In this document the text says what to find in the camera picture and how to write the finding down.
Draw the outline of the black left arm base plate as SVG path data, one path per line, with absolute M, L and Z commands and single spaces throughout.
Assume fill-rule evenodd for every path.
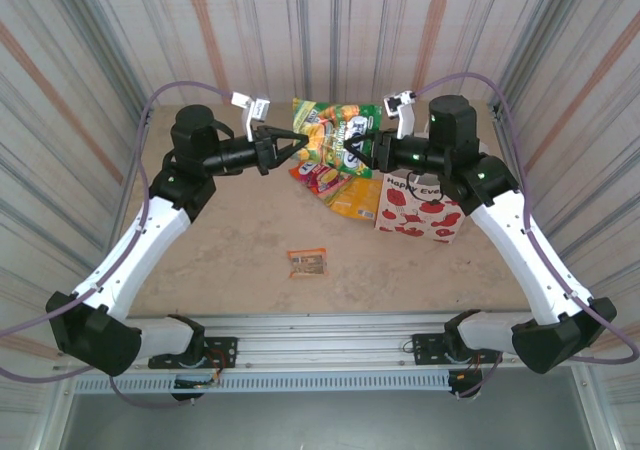
M 189 363 L 182 355 L 163 354 L 148 359 L 150 369 L 218 369 L 234 368 L 239 340 L 236 337 L 204 337 L 204 353 Z

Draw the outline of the orange red Fox's candy bag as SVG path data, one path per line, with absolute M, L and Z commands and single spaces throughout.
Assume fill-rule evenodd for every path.
M 352 179 L 346 173 L 312 162 L 300 162 L 289 170 L 289 175 L 327 206 Z

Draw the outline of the green Fox's candy bag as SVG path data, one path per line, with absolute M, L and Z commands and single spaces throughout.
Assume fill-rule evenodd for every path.
M 294 98 L 293 131 L 309 141 L 296 153 L 301 162 L 323 164 L 340 173 L 370 179 L 373 171 L 345 149 L 344 141 L 379 131 L 382 107 L 375 104 L 330 104 Z

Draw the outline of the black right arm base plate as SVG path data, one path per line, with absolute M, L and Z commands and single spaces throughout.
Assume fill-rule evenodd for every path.
M 472 350 L 443 333 L 414 334 L 411 337 L 416 365 L 493 364 L 499 353 L 493 350 Z

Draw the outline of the yellow snack packet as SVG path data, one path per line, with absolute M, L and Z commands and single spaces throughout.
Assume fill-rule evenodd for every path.
M 329 208 L 346 218 L 374 221 L 381 190 L 381 180 L 354 177 L 330 199 Z

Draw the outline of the red white paper bag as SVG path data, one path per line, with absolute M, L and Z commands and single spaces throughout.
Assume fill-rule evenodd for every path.
M 378 231 L 450 244 L 464 219 L 458 203 L 441 193 L 436 176 L 408 170 L 383 175 Z

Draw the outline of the small orange snack bar packet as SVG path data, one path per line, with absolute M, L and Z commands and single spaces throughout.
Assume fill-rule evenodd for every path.
M 287 257 L 291 265 L 290 278 L 327 274 L 327 253 L 325 248 L 288 251 Z

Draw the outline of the aluminium rail frame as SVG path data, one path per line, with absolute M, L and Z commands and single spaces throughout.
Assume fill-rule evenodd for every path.
M 164 318 L 127 321 L 146 326 Z M 513 354 L 511 328 L 528 324 L 522 312 L 467 311 L 458 316 L 427 313 L 225 315 L 191 319 L 207 337 L 236 337 L 236 366 L 274 368 L 312 365 L 347 367 L 414 359 L 411 337 L 443 333 L 472 350 Z

